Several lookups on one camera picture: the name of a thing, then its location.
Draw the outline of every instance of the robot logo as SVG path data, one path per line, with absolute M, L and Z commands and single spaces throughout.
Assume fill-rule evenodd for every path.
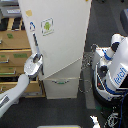
M 124 68 L 120 68 L 120 72 L 117 74 L 117 77 L 114 78 L 114 81 L 119 85 L 123 78 L 125 77 L 125 74 L 126 74 L 126 70 Z

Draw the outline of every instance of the refrigerator door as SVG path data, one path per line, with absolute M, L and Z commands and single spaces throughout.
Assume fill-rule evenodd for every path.
M 91 0 L 19 0 L 19 6 L 32 52 L 35 33 L 43 55 L 41 80 L 83 56 Z

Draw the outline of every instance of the black base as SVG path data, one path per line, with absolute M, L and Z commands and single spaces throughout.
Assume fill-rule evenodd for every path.
M 103 106 L 105 107 L 113 107 L 113 106 L 118 106 L 120 104 L 119 99 L 112 99 L 112 101 L 108 101 L 104 99 L 97 91 L 95 87 L 95 80 L 94 80 L 94 71 L 92 75 L 92 89 L 93 89 L 93 94 L 96 100 Z

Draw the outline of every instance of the gray floor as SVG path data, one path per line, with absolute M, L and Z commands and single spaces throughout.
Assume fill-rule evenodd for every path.
M 86 38 L 85 52 L 91 52 L 91 45 L 110 46 L 111 36 L 120 33 L 124 36 L 120 24 L 120 11 L 128 7 L 128 1 L 93 0 L 91 16 Z M 89 69 L 81 72 L 81 79 L 89 80 Z M 81 90 L 88 91 L 90 84 L 80 81 Z M 77 99 L 47 100 L 45 98 L 20 99 L 18 105 L 13 105 L 0 119 L 1 128 L 36 128 L 40 125 L 79 125 L 92 128 L 91 115 L 98 117 L 101 128 L 105 123 L 100 110 L 96 109 L 92 90 L 84 94 L 78 92 Z

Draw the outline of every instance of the wooden cabinet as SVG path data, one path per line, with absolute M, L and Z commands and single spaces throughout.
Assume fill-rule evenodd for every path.
M 12 31 L 13 18 L 9 19 L 6 31 L 0 31 L 0 80 L 16 78 L 24 73 L 24 63 L 32 52 L 25 30 Z M 0 81 L 0 93 L 15 87 L 17 82 Z M 25 90 L 24 97 L 45 97 L 43 83 L 38 79 L 31 81 Z

